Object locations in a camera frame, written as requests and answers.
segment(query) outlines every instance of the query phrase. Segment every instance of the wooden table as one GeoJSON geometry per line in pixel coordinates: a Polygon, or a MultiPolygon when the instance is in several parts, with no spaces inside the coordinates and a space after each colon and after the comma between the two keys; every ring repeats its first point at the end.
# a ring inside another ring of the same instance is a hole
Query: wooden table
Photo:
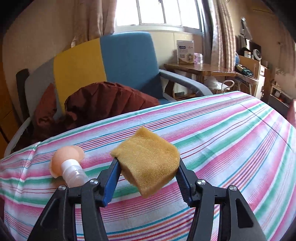
{"type": "MultiPolygon", "coordinates": [[[[195,64],[195,65],[182,65],[182,64],[164,64],[166,70],[174,72],[176,70],[186,72],[186,77],[191,79],[191,75],[196,75],[196,81],[204,83],[205,76],[224,76],[224,77],[235,77],[237,74],[234,71],[228,71],[224,68],[219,68],[210,64],[195,64]]],[[[173,89],[174,82],[169,81],[165,93],[171,97],[174,97],[173,89]]]]}

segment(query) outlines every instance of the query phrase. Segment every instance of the blue gripper pad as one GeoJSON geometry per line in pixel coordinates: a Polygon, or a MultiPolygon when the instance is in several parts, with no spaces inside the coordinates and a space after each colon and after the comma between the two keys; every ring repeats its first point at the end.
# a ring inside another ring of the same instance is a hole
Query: blue gripper pad
{"type": "Polygon", "coordinates": [[[105,184],[105,193],[104,193],[105,195],[102,200],[102,204],[104,206],[107,206],[107,204],[112,200],[112,197],[121,173],[121,167],[120,167],[119,161],[117,160],[115,164],[112,162],[108,171],[110,171],[109,179],[105,184]]]}

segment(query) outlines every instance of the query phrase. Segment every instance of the maroon cloth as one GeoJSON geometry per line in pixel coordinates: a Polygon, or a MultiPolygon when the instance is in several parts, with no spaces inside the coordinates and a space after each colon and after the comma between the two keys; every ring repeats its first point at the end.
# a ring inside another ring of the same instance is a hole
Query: maroon cloth
{"type": "Polygon", "coordinates": [[[34,113],[30,144],[96,121],[157,105],[156,98],[128,86],[99,82],[82,87],[69,96],[65,101],[65,116],[55,121],[57,103],[54,86],[50,85],[34,113]]]}

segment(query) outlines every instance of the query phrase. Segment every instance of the cardboard box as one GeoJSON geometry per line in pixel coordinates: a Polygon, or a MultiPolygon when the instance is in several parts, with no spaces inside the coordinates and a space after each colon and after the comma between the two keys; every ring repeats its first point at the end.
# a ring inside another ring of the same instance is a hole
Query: cardboard box
{"type": "Polygon", "coordinates": [[[194,65],[194,41],[177,40],[178,64],[194,65]]]}
{"type": "Polygon", "coordinates": [[[259,78],[260,63],[259,61],[244,56],[239,56],[239,64],[247,67],[255,76],[255,79],[259,78]]]}

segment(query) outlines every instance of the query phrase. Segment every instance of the window frame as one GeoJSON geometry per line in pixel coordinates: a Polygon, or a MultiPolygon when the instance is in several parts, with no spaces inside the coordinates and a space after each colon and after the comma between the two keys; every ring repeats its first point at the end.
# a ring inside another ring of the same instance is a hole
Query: window frame
{"type": "MultiPolygon", "coordinates": [[[[133,25],[118,26],[117,21],[115,19],[115,33],[129,32],[129,31],[175,31],[175,32],[191,33],[191,34],[195,34],[195,35],[202,35],[202,27],[201,27],[202,22],[201,22],[201,18],[200,18],[200,9],[199,9],[199,5],[198,5],[197,0],[194,0],[194,2],[195,2],[196,10],[197,10],[198,23],[199,23],[199,27],[200,27],[199,29],[185,27],[182,25],[176,26],[176,25],[167,24],[166,19],[165,19],[165,11],[164,11],[164,6],[163,6],[162,0],[160,0],[160,3],[162,6],[163,19],[164,19],[165,23],[142,23],[139,0],[135,0],[135,1],[137,4],[139,25],[133,24],[133,25]]],[[[181,20],[181,24],[182,24],[179,1],[181,1],[181,0],[177,0],[177,3],[178,3],[178,8],[179,8],[180,20],[181,20]]]]}

